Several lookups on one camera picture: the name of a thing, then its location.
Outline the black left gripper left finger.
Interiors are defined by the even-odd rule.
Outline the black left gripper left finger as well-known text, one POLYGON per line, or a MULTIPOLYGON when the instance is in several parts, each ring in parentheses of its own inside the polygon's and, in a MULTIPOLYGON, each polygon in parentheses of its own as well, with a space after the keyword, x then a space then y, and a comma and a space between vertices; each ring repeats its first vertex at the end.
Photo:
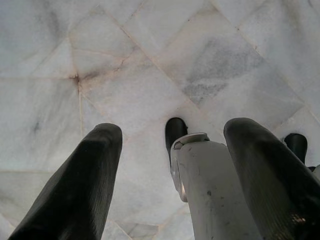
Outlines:
POLYGON ((101 240, 123 146, 119 126, 95 126, 47 181, 8 240, 101 240))

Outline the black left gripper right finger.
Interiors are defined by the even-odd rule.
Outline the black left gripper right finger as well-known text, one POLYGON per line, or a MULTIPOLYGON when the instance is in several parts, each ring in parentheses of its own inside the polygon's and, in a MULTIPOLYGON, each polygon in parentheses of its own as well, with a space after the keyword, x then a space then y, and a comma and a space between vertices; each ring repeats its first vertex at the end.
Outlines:
POLYGON ((263 240, 320 240, 320 180, 250 118, 229 120, 223 134, 263 240))

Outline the black robot left foot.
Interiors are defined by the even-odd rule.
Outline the black robot left foot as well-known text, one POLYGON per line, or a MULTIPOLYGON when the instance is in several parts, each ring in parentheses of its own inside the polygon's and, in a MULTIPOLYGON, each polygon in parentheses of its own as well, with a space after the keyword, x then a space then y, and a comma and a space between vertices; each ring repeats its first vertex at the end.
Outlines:
POLYGON ((169 157, 169 166, 172 167, 171 147, 173 143, 188 134, 188 127, 183 119, 179 117, 170 118, 164 128, 165 146, 169 157))

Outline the black robot right foot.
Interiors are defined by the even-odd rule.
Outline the black robot right foot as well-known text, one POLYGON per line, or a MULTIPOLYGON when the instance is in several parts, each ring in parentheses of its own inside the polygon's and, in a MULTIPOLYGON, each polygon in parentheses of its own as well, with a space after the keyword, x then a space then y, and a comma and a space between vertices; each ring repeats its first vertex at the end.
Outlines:
POLYGON ((284 142, 296 157, 305 164, 308 150, 307 138, 299 133, 290 133, 284 138, 284 142))

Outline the black robot foot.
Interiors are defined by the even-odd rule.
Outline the black robot foot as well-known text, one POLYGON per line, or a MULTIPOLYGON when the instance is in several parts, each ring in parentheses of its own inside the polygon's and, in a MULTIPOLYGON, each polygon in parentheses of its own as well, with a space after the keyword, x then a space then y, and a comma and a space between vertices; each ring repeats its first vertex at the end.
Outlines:
POLYGON ((299 133, 290 133, 284 138, 284 142, 296 157, 305 164, 308 150, 307 138, 299 133))
POLYGON ((183 119, 179 117, 170 118, 164 128, 165 146, 169 157, 169 166, 172 167, 171 147, 173 143, 188 134, 188 127, 183 119))

